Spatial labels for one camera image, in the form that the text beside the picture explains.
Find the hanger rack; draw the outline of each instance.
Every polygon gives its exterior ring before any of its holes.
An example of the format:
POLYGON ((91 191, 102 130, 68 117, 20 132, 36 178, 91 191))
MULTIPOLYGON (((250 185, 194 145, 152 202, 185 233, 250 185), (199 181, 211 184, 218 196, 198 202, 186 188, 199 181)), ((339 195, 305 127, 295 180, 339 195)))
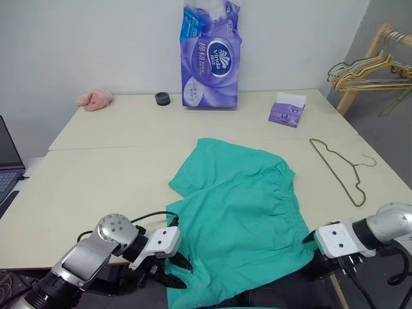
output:
MULTIPOLYGON (((395 27, 391 24, 383 24, 378 32, 376 33, 375 38, 372 41, 372 45, 369 47, 368 52, 366 53, 366 58, 371 58, 375 57, 378 55, 380 48, 381 48, 381 42, 382 38, 388 36, 388 30, 394 30, 395 27)), ((407 47, 412 48, 412 36, 407 35, 403 39, 399 41, 399 44, 403 44, 407 47)), ((339 105, 337 106, 338 112, 344 116, 350 106, 352 105, 353 101, 355 100, 357 92, 356 91, 347 91, 343 95, 341 101, 339 102, 339 105)))

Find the tissue box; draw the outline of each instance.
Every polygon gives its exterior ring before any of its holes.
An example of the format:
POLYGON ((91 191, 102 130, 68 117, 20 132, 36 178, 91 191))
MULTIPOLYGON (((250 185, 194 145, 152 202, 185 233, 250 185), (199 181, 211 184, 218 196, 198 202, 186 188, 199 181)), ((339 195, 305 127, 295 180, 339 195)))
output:
POLYGON ((306 96, 304 95, 291 95, 289 93, 279 92, 270 110, 269 121, 290 127, 297 127, 305 104, 306 96))

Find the clothes hanger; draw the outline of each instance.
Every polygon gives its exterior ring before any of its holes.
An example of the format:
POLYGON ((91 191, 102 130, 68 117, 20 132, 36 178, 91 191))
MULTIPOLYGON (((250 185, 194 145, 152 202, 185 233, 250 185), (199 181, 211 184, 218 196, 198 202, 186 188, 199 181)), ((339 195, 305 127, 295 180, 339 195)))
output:
POLYGON ((387 89, 408 89, 412 86, 412 68, 403 66, 395 62, 391 56, 395 45, 405 37, 403 33, 391 30, 386 39, 385 48, 389 49, 384 61, 358 63, 355 67, 355 72, 346 71, 340 74, 338 78, 332 81, 333 86, 337 91, 371 91, 371 90, 387 90, 387 89), (397 71, 402 72, 407 77, 406 79, 393 80, 364 80, 363 77, 373 71, 391 66, 397 71))
MULTIPOLYGON (((399 42, 405 35, 402 33, 393 31, 391 35, 388 37, 388 40, 391 41, 391 46, 390 46, 390 53, 393 51, 393 47, 396 45, 396 43, 399 42)), ((338 85, 338 88, 340 91, 344 91, 344 89, 347 89, 347 91, 353 91, 354 88, 359 88, 359 90, 383 90, 383 89, 408 89, 412 86, 412 68, 410 66, 403 66, 398 62, 394 62, 392 67, 396 68, 397 71, 403 73, 406 76, 406 79, 393 79, 393 80, 360 80, 367 74, 371 73, 372 71, 376 71, 377 69, 383 68, 388 66, 388 63, 390 61, 386 61, 384 64, 381 64, 379 67, 373 67, 373 69, 368 69, 368 70, 363 70, 359 76, 357 76, 357 79, 351 80, 348 79, 348 77, 345 80, 340 80, 340 83, 343 84, 348 84, 348 86, 341 86, 338 85)))
POLYGON ((342 188, 344 189, 346 195, 349 197, 349 199, 351 200, 351 202, 354 204, 354 206, 356 207, 360 207, 363 204, 365 204, 366 201, 366 193, 365 191, 363 191, 359 185, 361 184, 361 178, 359 177, 358 174, 358 170, 357 167, 358 166, 368 166, 368 167, 375 167, 377 162, 374 158, 370 157, 370 156, 366 156, 365 154, 363 154, 363 156, 365 156, 366 158, 369 158, 373 161, 372 164, 366 164, 366 163, 357 163, 354 164, 351 161, 349 161, 347 158, 345 158, 343 155, 341 155, 340 153, 338 153, 337 151, 331 150, 328 146, 328 144, 326 144, 325 142, 323 142, 322 140, 318 140, 316 138, 311 138, 309 139, 309 142, 311 143, 311 145, 315 148, 317 154, 322 158, 323 162, 329 167, 329 170, 332 172, 332 174, 335 176, 336 180, 341 184, 342 188), (319 150, 319 148, 316 146, 316 143, 318 144, 322 144, 324 146, 324 148, 326 149, 326 151, 328 151, 329 153, 333 153, 335 155, 337 155, 340 159, 344 160, 347 164, 349 164, 352 167, 353 172, 355 173, 355 177, 356 177, 356 184, 355 184, 355 188, 362 194, 362 201, 360 201, 360 203, 357 203, 355 201, 355 199, 352 197, 352 195, 349 193, 349 190, 346 188, 345 184, 343 184, 343 181, 339 178, 338 174, 335 172, 335 170, 333 170, 332 166, 330 165, 330 163, 327 161, 327 159, 325 158, 325 156, 322 154, 322 152, 319 150))
MULTIPOLYGON (((384 31, 381 33, 381 35, 383 35, 384 33, 388 32, 388 31, 389 31, 389 29, 384 30, 384 31)), ((368 67, 368 66, 373 66, 373 65, 378 64, 378 63, 383 63, 383 62, 385 62, 385 61, 387 60, 386 57, 387 57, 388 55, 391 55, 391 53, 390 53, 390 52, 389 52, 389 53, 386 53, 386 52, 384 51, 384 49, 388 47, 388 42, 390 42, 390 38, 391 38, 392 35, 394 35, 393 32, 389 32, 389 33, 388 33, 388 36, 387 36, 387 38, 386 38, 386 42, 384 43, 384 47, 381 48, 381 50, 380 50, 380 52, 379 52, 379 54, 378 54, 377 57, 371 58, 372 61, 370 61, 370 62, 359 62, 359 63, 356 64, 356 65, 352 68, 352 70, 350 70, 350 71, 343 71, 343 73, 340 73, 339 76, 337 76, 337 78, 332 82, 332 84, 335 85, 336 82, 337 82, 340 78, 342 78, 344 74, 345 74, 345 75, 350 74, 350 73, 356 74, 356 73, 360 72, 363 68, 366 68, 366 67, 368 67)))
MULTIPOLYGON (((380 36, 379 39, 383 40, 383 35, 387 32, 390 32, 390 31, 392 31, 392 29, 390 29, 390 28, 387 28, 384 31, 382 31, 379 34, 379 36, 380 36)), ((346 70, 351 71, 352 69, 354 69, 355 67, 357 67, 360 64, 366 64, 366 63, 371 63, 373 61, 380 60, 382 58, 383 54, 384 54, 384 49, 381 48, 381 50, 379 51, 379 54, 375 57, 359 59, 359 60, 354 61, 352 64, 347 64, 345 62, 338 63, 329 70, 329 72, 328 72, 328 81, 330 81, 331 76, 336 76, 337 72, 339 72, 339 70, 345 70, 346 69, 346 70)))
POLYGON ((392 100, 391 102, 387 103, 382 111, 379 113, 378 118, 382 118, 385 116, 390 115, 399 104, 401 104, 405 99, 412 93, 412 88, 407 89, 399 98, 392 100))

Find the purple tissue package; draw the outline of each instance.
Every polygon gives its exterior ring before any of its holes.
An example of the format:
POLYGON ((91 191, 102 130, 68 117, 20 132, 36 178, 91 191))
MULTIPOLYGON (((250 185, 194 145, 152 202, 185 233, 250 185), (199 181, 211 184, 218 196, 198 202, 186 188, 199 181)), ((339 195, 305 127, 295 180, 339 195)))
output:
POLYGON ((183 105, 234 108, 238 103, 240 6, 221 0, 222 12, 185 5, 180 33, 183 105))
POLYGON ((301 119, 306 97, 304 95, 291 95, 279 92, 275 104, 270 110, 269 121, 284 124, 290 127, 297 127, 301 119))

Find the pink cloth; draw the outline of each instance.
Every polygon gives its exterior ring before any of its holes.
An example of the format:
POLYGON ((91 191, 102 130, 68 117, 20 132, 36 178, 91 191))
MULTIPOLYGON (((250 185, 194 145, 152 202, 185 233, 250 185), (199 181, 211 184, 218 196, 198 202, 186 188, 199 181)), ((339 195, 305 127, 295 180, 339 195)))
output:
POLYGON ((84 106, 86 111, 96 111, 105 108, 113 100, 113 95, 106 89, 96 88, 87 95, 77 98, 77 106, 84 106))

